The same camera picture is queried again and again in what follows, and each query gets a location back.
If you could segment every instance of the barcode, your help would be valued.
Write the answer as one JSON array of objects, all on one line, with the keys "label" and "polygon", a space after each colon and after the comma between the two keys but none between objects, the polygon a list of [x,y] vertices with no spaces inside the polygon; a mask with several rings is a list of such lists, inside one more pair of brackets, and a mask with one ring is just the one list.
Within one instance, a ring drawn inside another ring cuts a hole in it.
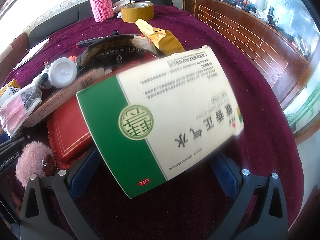
[{"label": "barcode", "polygon": [[86,78],[85,80],[82,80],[80,82],[81,88],[85,89],[86,87],[90,86],[95,80],[96,78],[94,75]]},{"label": "barcode", "polygon": [[17,88],[15,88],[15,87],[11,87],[11,89],[12,89],[12,92],[15,94],[16,92],[18,92],[18,89]]}]

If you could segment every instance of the circular logo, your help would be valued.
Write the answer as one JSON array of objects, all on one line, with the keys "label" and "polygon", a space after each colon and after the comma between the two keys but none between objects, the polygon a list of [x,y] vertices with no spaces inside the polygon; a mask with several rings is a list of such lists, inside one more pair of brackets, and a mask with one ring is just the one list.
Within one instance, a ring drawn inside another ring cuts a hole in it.
[{"label": "circular logo", "polygon": [[131,140],[142,140],[153,128],[153,116],[149,109],[140,105],[131,105],[119,115],[119,128],[124,136]]}]

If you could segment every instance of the pink fluffy keychain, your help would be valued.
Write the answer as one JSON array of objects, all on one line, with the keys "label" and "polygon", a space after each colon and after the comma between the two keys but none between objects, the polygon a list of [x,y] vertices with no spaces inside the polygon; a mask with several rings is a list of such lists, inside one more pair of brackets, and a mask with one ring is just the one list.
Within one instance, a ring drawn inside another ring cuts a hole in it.
[{"label": "pink fluffy keychain", "polygon": [[44,159],[50,155],[54,158],[52,150],[41,142],[31,142],[27,144],[21,157],[18,159],[16,166],[16,177],[21,182],[23,187],[26,187],[30,176],[34,173],[41,178],[45,177]]}]

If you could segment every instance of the white plastic cap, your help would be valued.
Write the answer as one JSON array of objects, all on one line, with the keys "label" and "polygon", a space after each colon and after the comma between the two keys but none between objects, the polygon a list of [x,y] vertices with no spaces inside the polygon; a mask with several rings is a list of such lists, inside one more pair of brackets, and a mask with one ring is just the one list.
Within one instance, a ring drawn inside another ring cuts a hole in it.
[{"label": "white plastic cap", "polygon": [[67,57],[58,58],[49,68],[49,82],[57,88],[70,86],[76,79],[76,64]]}]

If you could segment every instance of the pink knitted bottle cover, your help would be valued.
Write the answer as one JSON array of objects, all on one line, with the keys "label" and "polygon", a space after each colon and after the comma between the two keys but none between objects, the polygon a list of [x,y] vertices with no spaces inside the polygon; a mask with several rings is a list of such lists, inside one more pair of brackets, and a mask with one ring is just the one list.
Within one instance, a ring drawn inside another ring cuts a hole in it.
[{"label": "pink knitted bottle cover", "polygon": [[113,17],[111,0],[90,0],[90,4],[96,22],[102,22]]}]

